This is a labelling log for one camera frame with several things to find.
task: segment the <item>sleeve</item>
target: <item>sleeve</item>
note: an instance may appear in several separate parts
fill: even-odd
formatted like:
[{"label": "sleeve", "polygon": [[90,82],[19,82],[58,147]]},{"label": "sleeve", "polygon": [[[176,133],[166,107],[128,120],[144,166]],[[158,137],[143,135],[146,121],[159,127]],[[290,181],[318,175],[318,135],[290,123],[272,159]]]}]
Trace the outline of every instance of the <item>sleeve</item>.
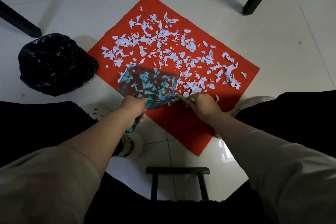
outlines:
[{"label": "sleeve", "polygon": [[248,130],[232,154],[263,200],[265,213],[279,223],[336,223],[336,159]]},{"label": "sleeve", "polygon": [[83,223],[100,185],[94,164],[61,146],[0,169],[0,223]]}]

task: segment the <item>person's right arm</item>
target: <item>person's right arm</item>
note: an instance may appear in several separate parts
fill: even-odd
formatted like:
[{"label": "person's right arm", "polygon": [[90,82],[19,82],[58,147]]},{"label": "person's right arm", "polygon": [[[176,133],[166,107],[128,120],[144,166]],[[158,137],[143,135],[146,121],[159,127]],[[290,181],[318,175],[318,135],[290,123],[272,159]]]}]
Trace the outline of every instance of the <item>person's right arm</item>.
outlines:
[{"label": "person's right arm", "polygon": [[279,223],[336,223],[336,159],[252,128],[221,112],[208,94],[188,105],[221,135]]}]

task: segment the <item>black pants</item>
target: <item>black pants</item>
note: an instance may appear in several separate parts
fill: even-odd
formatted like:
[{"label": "black pants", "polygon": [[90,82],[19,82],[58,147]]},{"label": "black pants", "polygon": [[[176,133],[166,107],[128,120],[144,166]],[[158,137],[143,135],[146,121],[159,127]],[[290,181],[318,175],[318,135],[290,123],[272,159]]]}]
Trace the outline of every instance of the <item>black pants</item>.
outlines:
[{"label": "black pants", "polygon": [[[331,128],[336,111],[336,91],[316,93],[284,93],[276,100],[261,103],[240,111],[236,119],[284,140],[302,144],[330,156],[336,157]],[[56,146],[81,133],[97,121],[89,117],[72,102],[23,105],[0,102],[2,110],[2,131],[9,137],[2,137],[0,167],[33,151]],[[99,218],[111,215],[118,208],[130,205],[152,204],[125,184],[105,173],[85,222],[97,222]],[[234,216],[235,220],[253,218],[269,221],[263,215],[263,205],[258,194],[251,189],[249,181],[239,187],[227,200],[214,202],[165,202],[155,203],[158,207],[172,207],[175,210],[187,208],[213,210],[216,206]]]}]

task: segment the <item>hand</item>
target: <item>hand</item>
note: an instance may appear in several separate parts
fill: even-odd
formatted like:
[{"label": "hand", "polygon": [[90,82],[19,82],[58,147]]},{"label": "hand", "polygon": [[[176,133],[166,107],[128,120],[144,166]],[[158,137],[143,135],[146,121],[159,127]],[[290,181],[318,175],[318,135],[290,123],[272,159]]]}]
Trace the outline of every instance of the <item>hand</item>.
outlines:
[{"label": "hand", "polygon": [[[191,98],[195,99],[196,103],[189,101]],[[209,120],[217,114],[222,113],[218,104],[209,94],[193,94],[187,97],[187,100],[186,103],[195,112],[197,117],[206,123],[209,123]]]},{"label": "hand", "polygon": [[133,96],[126,96],[120,104],[119,110],[123,110],[126,115],[129,117],[129,126],[131,127],[134,123],[134,120],[142,114],[140,122],[146,116],[147,109],[145,104],[147,99],[145,98],[135,98]]}]

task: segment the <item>person's left hand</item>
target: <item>person's left hand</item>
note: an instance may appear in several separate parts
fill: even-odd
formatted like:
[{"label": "person's left hand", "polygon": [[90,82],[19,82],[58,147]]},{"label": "person's left hand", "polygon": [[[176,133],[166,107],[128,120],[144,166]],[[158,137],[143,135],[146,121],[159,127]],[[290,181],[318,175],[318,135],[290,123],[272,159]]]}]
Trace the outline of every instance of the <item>person's left hand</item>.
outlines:
[{"label": "person's left hand", "polygon": [[131,127],[134,123],[134,120],[142,114],[140,122],[146,116],[147,109],[145,108],[145,104],[147,103],[147,99],[145,98],[135,98],[133,96],[126,96],[120,104],[119,110],[124,110],[126,114],[130,118],[129,127]]}]

